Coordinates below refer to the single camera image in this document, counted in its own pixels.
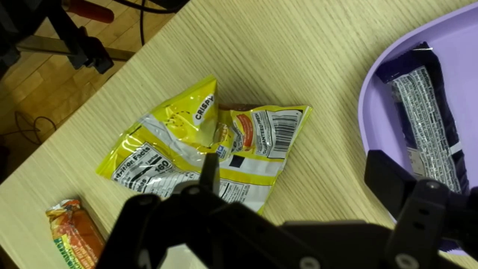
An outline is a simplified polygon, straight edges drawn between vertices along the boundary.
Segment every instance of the purple tray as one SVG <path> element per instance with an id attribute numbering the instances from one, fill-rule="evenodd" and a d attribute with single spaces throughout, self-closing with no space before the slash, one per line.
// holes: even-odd
<path id="1" fill-rule="evenodd" d="M 469 186 L 478 186 L 478 3 L 441 17 L 389 47 L 374 63 L 360 93 L 359 124 L 366 151 L 383 150 L 411 172 L 402 126 L 390 90 L 375 75 L 380 64 L 428 42 L 438 56 L 463 145 Z"/>

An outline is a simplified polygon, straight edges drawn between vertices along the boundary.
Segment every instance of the light wood table surface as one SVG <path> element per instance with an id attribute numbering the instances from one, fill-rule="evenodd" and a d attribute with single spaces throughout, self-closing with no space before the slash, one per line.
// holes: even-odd
<path id="1" fill-rule="evenodd" d="M 392 226 L 363 183 L 362 81 L 393 41 L 468 3 L 192 0 L 0 187 L 0 245 L 20 268 L 66 268 L 45 209 L 76 196 L 111 232 L 135 192 L 96 168 L 135 120 L 206 75 L 218 78 L 224 103 L 314 108 L 266 205 L 269 220 Z"/>

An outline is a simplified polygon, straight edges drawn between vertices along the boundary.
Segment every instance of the food package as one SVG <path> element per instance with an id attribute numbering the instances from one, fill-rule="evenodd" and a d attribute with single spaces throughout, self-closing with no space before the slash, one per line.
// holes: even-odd
<path id="1" fill-rule="evenodd" d="M 422 44 L 383 64 L 377 73 L 395 97 L 413 172 L 466 195 L 465 154 L 433 50 Z"/>
<path id="2" fill-rule="evenodd" d="M 199 180 L 205 154 L 217 153 L 220 196 L 259 211 L 308 112 L 308 106 L 223 109 L 209 76 L 135 123 L 97 172 L 168 199 L 177 184 Z"/>
<path id="3" fill-rule="evenodd" d="M 68 199 L 47 211 L 54 244 L 71 269 L 93 269 L 105 247 L 79 199 Z"/>

